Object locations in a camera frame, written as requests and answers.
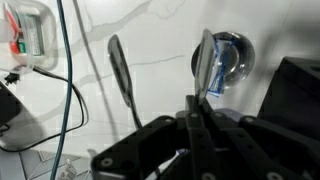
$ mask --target gray vein on marble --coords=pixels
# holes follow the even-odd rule
[[[152,0],[140,4],[133,11],[131,11],[129,14],[125,15],[122,19],[120,19],[116,22],[92,26],[91,31],[86,33],[86,36],[87,36],[87,39],[89,40],[89,43],[91,43],[93,41],[99,41],[107,36],[110,36],[110,35],[118,32],[125,25],[127,25],[130,21],[132,21],[136,17],[140,16],[141,14],[146,13],[148,10],[148,6],[151,2],[152,2]],[[82,41],[83,41],[82,39],[79,39],[75,43],[71,44],[71,52],[73,55],[79,53],[84,48]],[[59,57],[65,57],[65,53],[62,53],[65,51],[64,48],[60,48],[56,51],[53,51],[51,54],[58,54]]]
[[[101,25],[93,25],[93,18],[91,17],[90,13],[88,12],[87,7],[85,6],[85,12],[89,19],[89,24],[91,26],[91,31],[86,32],[87,39],[89,40],[89,43],[94,41],[100,41],[101,39],[108,37],[112,34],[115,34],[116,32],[120,31],[122,28],[124,28],[129,22],[131,22],[133,19],[137,18],[138,16],[142,14],[153,14],[157,16],[159,19],[168,20],[170,17],[175,15],[177,11],[185,4],[186,0],[183,0],[181,4],[179,4],[173,12],[170,12],[168,9],[168,6],[166,5],[166,8],[168,12],[170,13],[167,16],[160,16],[159,14],[155,12],[148,12],[148,7],[150,3],[153,0],[147,1],[145,3],[140,4],[138,7],[136,7],[133,11],[125,15],[122,19],[112,22],[112,23],[104,23]],[[71,44],[71,52],[73,55],[79,53],[83,48],[83,40],[79,39],[75,43]],[[50,54],[51,55],[58,55],[59,57],[65,57],[64,48],[60,48],[57,50],[53,50]]]
[[[153,62],[133,63],[133,64],[130,64],[128,67],[131,68],[131,67],[134,67],[134,66],[154,65],[154,64],[159,64],[159,63],[162,63],[162,62],[178,60],[178,59],[183,58],[183,57],[185,57],[185,55],[177,55],[177,56],[174,56],[174,57],[170,57],[170,58],[167,58],[167,59],[161,59],[161,60],[157,60],[157,61],[153,61]],[[96,81],[101,81],[101,80],[103,80],[103,79],[105,79],[107,77],[110,77],[112,75],[113,75],[113,73],[110,73],[108,75],[101,76],[100,79],[96,79],[96,76],[94,74],[91,74],[91,75],[89,74],[89,75],[86,75],[86,76],[82,77],[78,81],[75,81],[74,85],[77,86],[78,88],[81,88],[82,86],[84,86],[86,84],[94,83]]]
[[[168,20],[170,19],[172,16],[174,16],[178,10],[185,4],[186,0],[183,0],[176,8],[173,12],[170,12],[169,8],[168,8],[168,5],[165,5],[166,7],[166,10],[168,11],[168,15],[166,16],[161,16],[155,12],[147,12],[146,14],[152,14],[152,15],[155,15],[156,17],[158,17],[159,19],[162,19],[162,20]]]

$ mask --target marble countertop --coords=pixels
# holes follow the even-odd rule
[[[57,5],[35,1],[44,12],[48,43],[37,65],[66,76],[67,64]],[[256,52],[246,80],[220,98],[208,95],[214,109],[230,108],[257,115],[273,72],[284,56],[319,59],[319,1],[269,0],[82,0],[63,1],[71,43],[74,84],[82,93],[89,122],[68,133],[64,153],[90,156],[135,130],[130,109],[123,101],[108,58],[113,34],[120,38],[129,65],[137,110],[143,124],[160,115],[175,116],[185,108],[185,96],[194,94],[191,57],[202,31],[233,31],[245,35]],[[27,73],[9,89],[24,111],[1,138],[24,145],[60,132],[66,83]],[[68,127],[80,123],[75,96]],[[55,152],[59,138],[38,150]]]

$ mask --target black device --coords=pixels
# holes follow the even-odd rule
[[[205,34],[202,42],[212,42]],[[197,71],[210,68],[205,64],[213,49],[205,44]],[[145,179],[180,149],[185,151],[157,179],[320,179],[319,141],[256,117],[236,123],[215,112],[203,96],[205,81],[196,76],[185,117],[160,116],[94,157],[93,179]]]
[[[21,102],[0,82],[0,127],[21,112]]]
[[[320,62],[283,58],[258,117],[320,141]]]

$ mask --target electrical cord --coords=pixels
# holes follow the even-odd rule
[[[41,68],[39,68],[39,67],[36,67],[36,66],[33,68],[33,71],[34,71],[34,72],[37,72],[37,73],[39,73],[39,74],[41,74],[41,75],[50,77],[50,78],[62,80],[62,81],[65,81],[65,82],[68,81],[67,79],[65,79],[65,78],[63,78],[63,77],[61,77],[61,76],[57,76],[57,75],[55,75],[55,74],[52,74],[52,73],[50,73],[50,72],[48,72],[48,71],[45,71],[45,70],[43,70],[43,69],[41,69]],[[79,129],[79,128],[82,127],[82,126],[84,125],[84,123],[85,123],[85,120],[84,120],[84,109],[83,109],[83,104],[82,104],[82,99],[83,99],[83,98],[82,98],[82,96],[81,96],[80,91],[77,89],[76,86],[72,85],[72,89],[73,89],[74,93],[76,94],[76,97],[77,97],[77,99],[78,99],[78,101],[79,101],[80,110],[81,110],[81,123],[80,123],[79,126],[76,126],[76,127],[74,127],[74,128],[68,129],[66,132],[70,132],[70,131]],[[9,126],[9,125],[6,124],[5,126],[7,127],[7,129],[2,130],[1,132],[5,132],[5,131],[8,131],[8,130],[10,129],[10,126]],[[50,139],[56,138],[56,137],[58,137],[58,136],[60,136],[60,135],[61,135],[61,133],[55,134],[55,135],[52,135],[52,136],[49,136],[49,137],[47,137],[47,138],[45,138],[45,139],[43,139],[43,140],[41,140],[41,141],[39,141],[39,142],[36,142],[36,143],[34,143],[34,144],[32,144],[32,145],[30,145],[30,146],[28,146],[28,147],[26,147],[26,148],[23,148],[23,149],[10,150],[10,149],[6,149],[6,148],[1,147],[1,146],[0,146],[0,149],[3,150],[3,151],[5,151],[5,152],[22,152],[22,151],[26,151],[26,150],[28,150],[28,149],[31,149],[31,148],[39,145],[39,144],[42,144],[42,143],[44,143],[44,142],[46,142],[46,141],[48,141],[48,140],[50,140]]]
[[[61,0],[57,0],[57,5],[58,5],[62,34],[63,34],[63,38],[64,38],[64,45],[65,45],[65,49],[66,49],[67,62],[68,62],[68,87],[67,87],[66,106],[65,106],[63,122],[62,122],[62,126],[61,126],[61,136],[60,136],[60,140],[59,140],[56,158],[54,160],[54,164],[53,164],[53,168],[52,168],[52,173],[51,173],[51,177],[50,177],[51,180],[55,180],[57,170],[59,167],[59,162],[60,162],[60,158],[61,158],[61,154],[62,154],[62,150],[63,150],[63,145],[64,145],[64,140],[65,140],[65,136],[66,136],[66,131],[67,131],[68,116],[69,116],[71,96],[72,96],[72,92],[71,92],[72,91],[72,56],[71,56],[71,50],[70,50],[70,44],[69,44],[69,39],[68,39],[66,22],[65,22],[65,18],[64,18],[63,5],[62,5]]]
[[[2,133],[10,130],[10,126],[8,124],[5,124],[4,127],[6,127],[6,129],[0,129],[0,137],[2,136]]]

